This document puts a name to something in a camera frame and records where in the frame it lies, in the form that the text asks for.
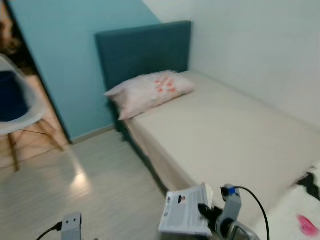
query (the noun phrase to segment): dark blue cushion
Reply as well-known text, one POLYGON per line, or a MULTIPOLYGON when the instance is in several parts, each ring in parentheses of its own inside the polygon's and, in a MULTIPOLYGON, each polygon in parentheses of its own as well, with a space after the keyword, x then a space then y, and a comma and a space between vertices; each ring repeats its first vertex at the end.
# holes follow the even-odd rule
POLYGON ((28 112, 21 87, 13 71, 0 71, 0 122, 18 119, 28 112))

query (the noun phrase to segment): upholstered headboard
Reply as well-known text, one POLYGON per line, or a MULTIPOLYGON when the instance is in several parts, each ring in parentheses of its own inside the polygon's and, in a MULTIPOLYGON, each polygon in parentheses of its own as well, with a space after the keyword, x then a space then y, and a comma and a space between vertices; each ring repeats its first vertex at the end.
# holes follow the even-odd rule
POLYGON ((139 75, 188 70, 191 22, 180 21, 96 34, 108 90, 139 75))

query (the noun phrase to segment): wooden chair leg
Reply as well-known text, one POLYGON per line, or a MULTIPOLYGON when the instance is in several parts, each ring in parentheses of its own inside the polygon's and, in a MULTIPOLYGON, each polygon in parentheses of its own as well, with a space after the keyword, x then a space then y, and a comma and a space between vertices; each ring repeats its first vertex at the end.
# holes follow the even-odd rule
POLYGON ((12 155, 12 159, 13 159, 14 172, 18 172, 19 171, 19 161, 18 161, 17 152, 15 149, 14 137, 13 137, 12 133, 8 134, 8 141, 9 141, 11 155, 12 155))
POLYGON ((44 122, 49 128, 56 131, 57 129, 54 128, 54 126, 51 125, 46 119, 42 119, 41 122, 44 122))
POLYGON ((57 149, 59 149, 61 152, 64 151, 64 149, 59 145, 59 143, 55 140, 54 136, 52 136, 50 134, 50 132, 47 131, 47 129, 42 125, 41 121, 38 121, 36 123, 36 125, 38 126, 38 128, 43 132, 45 133, 45 135, 48 137, 50 143, 52 145, 54 145, 57 149))

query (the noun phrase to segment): pillow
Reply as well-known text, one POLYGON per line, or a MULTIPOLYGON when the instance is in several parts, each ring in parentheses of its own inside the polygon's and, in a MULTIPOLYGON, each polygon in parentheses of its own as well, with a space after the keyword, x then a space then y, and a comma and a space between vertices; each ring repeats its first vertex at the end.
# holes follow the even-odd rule
POLYGON ((162 71, 127 80, 104 95, 119 107, 119 120, 125 120, 194 89, 195 85, 178 73, 162 71))

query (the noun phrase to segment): mattress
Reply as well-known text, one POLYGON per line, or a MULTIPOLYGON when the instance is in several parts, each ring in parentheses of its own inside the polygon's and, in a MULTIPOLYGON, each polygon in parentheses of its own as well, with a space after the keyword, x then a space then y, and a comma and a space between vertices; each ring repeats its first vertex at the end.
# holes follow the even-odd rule
MULTIPOLYGON (((220 187, 241 185, 268 210, 319 160, 315 128, 213 79, 181 74, 195 92, 125 122, 169 190, 206 182, 223 207, 220 187)), ((241 197, 239 219, 252 225, 261 210, 249 194, 241 197)))

